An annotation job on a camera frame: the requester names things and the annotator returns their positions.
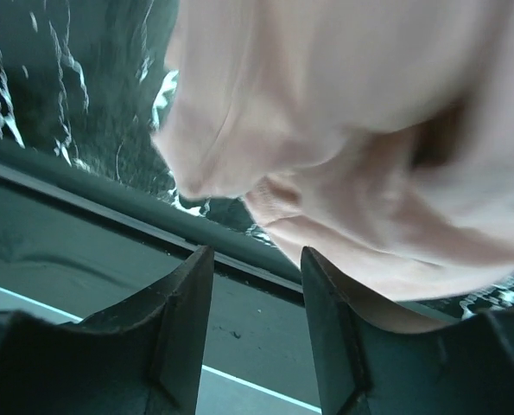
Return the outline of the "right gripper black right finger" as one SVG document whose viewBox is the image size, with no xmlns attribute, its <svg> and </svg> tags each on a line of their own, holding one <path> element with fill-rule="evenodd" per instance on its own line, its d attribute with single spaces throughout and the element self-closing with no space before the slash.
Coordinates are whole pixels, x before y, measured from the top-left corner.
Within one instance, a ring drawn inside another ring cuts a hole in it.
<svg viewBox="0 0 514 415">
<path fill-rule="evenodd" d="M 514 414 L 514 310 L 425 316 L 301 255 L 325 414 Z"/>
</svg>

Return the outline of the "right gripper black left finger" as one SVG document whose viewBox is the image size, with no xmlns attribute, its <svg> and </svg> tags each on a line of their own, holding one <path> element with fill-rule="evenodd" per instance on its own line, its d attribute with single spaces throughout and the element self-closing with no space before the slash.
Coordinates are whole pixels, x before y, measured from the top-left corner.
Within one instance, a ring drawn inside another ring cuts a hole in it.
<svg viewBox="0 0 514 415">
<path fill-rule="evenodd" d="M 193 414 L 213 290 L 203 246 L 78 323 L 0 311 L 0 414 Z"/>
</svg>

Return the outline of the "pink printed t shirt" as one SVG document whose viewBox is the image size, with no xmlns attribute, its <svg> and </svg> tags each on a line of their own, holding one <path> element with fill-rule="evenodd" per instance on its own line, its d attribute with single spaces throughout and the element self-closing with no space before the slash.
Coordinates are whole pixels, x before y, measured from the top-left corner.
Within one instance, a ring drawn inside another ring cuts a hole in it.
<svg viewBox="0 0 514 415">
<path fill-rule="evenodd" d="M 153 143 L 180 194 L 240 198 L 362 316 L 514 273 L 514 1 L 182 1 Z"/>
</svg>

